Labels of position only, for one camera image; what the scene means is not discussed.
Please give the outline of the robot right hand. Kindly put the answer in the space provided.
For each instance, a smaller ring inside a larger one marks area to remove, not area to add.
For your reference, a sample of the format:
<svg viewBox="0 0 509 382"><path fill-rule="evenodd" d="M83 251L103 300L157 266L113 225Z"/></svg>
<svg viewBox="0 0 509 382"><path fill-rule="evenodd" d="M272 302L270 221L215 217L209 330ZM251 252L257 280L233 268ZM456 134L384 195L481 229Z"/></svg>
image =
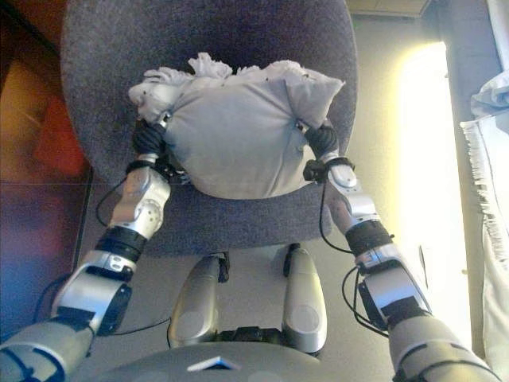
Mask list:
<svg viewBox="0 0 509 382"><path fill-rule="evenodd" d="M325 124L314 128L299 122L297 129L303 134L316 160L328 162L331 158L340 156L339 139L332 126Z"/></svg>

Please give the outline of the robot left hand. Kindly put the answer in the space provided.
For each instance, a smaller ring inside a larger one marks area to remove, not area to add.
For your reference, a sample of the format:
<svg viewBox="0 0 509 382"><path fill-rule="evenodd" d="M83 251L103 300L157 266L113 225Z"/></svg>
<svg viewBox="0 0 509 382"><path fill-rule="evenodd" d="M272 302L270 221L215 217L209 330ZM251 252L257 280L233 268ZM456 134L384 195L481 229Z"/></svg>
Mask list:
<svg viewBox="0 0 509 382"><path fill-rule="evenodd" d="M133 148L138 159L153 163L164 160L175 164L176 159L165 139L167 130L168 123L164 119L150 123L138 118L132 137Z"/></svg>

